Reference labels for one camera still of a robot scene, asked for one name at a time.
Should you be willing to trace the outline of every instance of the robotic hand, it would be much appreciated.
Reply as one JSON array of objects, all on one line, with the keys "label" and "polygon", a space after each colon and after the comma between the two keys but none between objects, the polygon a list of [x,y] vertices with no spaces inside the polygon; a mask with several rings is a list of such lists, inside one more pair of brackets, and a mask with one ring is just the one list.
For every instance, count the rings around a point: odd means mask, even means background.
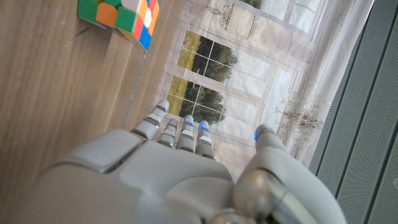
[{"label": "robotic hand", "polygon": [[235,184],[215,161],[209,125],[187,115],[177,145],[171,119],[152,141],[169,103],[131,133],[114,130],[49,167],[9,223],[346,223],[329,190],[285,150],[271,128]]}]

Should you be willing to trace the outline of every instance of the wood grain surface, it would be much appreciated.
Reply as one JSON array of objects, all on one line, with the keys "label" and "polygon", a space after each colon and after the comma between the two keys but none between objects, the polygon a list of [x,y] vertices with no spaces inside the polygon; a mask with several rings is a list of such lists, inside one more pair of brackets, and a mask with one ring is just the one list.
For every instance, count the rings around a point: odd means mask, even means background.
[{"label": "wood grain surface", "polygon": [[0,220],[56,157],[149,112],[183,2],[161,2],[132,98],[144,51],[77,18],[77,0],[0,1]]}]

